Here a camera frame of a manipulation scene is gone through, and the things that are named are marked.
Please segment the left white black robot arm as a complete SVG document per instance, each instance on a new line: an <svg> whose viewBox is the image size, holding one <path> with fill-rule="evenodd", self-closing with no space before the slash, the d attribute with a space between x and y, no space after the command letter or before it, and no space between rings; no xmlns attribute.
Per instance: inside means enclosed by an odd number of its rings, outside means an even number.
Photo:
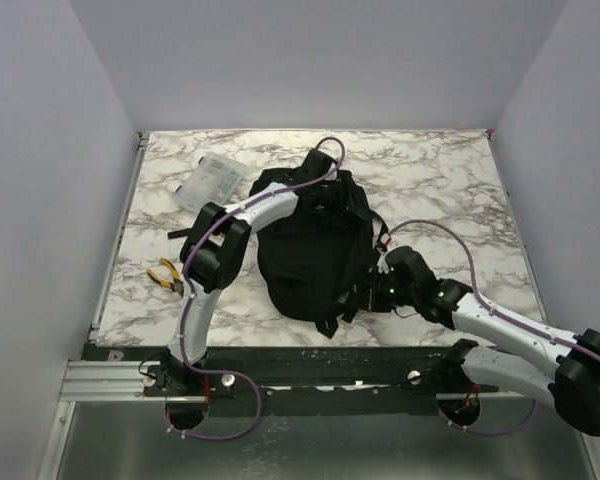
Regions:
<svg viewBox="0 0 600 480"><path fill-rule="evenodd" d="M207 350L207 337L217 301L236 279L250 238L289 217L299 192L336 176L345 154L335 160L315 147L286 180L273 181L261 192L232 205L205 205L189 229L181 250L184 261L184 296L170 355L177 360L168 370L167 382L181 395L194 393L202 380L195 365Z"/></svg>

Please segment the black student backpack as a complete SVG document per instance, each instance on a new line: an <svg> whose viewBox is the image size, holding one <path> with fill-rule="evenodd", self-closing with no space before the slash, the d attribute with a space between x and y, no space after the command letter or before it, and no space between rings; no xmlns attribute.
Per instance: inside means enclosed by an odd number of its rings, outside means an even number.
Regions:
<svg viewBox="0 0 600 480"><path fill-rule="evenodd" d="M273 181L290 178L295 170L265 170L250 196ZM186 241L189 229L168 236ZM370 273L387 249L382 241L387 232L348 170L300 191L289 217L253 235L259 271L276 310L314 324L328 338L339 321L350 322L359 311L371 312Z"/></svg>

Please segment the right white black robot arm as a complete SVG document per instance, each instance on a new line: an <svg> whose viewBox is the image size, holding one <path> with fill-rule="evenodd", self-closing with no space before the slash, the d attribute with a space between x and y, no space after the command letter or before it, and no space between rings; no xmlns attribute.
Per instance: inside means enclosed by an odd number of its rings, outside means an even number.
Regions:
<svg viewBox="0 0 600 480"><path fill-rule="evenodd" d="M498 347L457 342L456 357L439 370L447 389L478 384L519 393L553 407L574 429L600 437L600 332L542 326L484 299L473 286L436 278L410 247L390 251L385 260L385 268L370 273L374 311L408 306L430 323Z"/></svg>

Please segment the clear plastic storage box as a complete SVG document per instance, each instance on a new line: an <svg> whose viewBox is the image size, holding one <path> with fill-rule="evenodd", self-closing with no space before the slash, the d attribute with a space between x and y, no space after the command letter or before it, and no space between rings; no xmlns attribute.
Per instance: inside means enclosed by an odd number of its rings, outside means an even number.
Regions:
<svg viewBox="0 0 600 480"><path fill-rule="evenodd" d="M247 165L209 152L176 189L174 200L191 213L197 213L209 202L224 205L248 172Z"/></svg>

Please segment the aluminium extrusion rail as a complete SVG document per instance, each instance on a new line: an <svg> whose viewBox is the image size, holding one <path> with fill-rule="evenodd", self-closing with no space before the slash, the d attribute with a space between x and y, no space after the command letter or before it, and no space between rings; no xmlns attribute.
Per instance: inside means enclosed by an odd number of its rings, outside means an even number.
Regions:
<svg viewBox="0 0 600 480"><path fill-rule="evenodd" d="M219 380L220 387L207 387L206 381L194 380L194 386L180 387L157 386L157 380L145 378L138 371L141 362L105 362L105 361L76 361L69 362L60 390L60 400L65 402L129 402L129 401L160 401L171 403L208 404L211 398L234 390L235 378L229 375L233 383L224 385ZM355 380L352 384L335 385L263 385L261 396L273 393L333 393L333 392L370 392L374 395L388 391L396 385L365 383ZM486 386L480 389L479 396L488 398L517 398L521 395L506 390L496 391Z"/></svg>

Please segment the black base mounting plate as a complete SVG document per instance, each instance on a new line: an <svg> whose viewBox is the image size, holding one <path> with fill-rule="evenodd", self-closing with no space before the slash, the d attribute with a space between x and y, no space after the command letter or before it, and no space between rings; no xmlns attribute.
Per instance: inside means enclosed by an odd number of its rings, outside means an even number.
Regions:
<svg viewBox="0 0 600 480"><path fill-rule="evenodd" d="M193 418L261 416L336 416L408 413L433 415L441 399L461 401L476 389L459 370L451 347L212 347L200 371L192 372L167 359L158 348L113 350L89 345L81 361L141 362L138 371L157 380L157 386L207 387L233 383L233 392L208 404L162 402L173 415ZM365 383L396 385L374 395L370 392L261 396L263 385L335 385Z"/></svg>

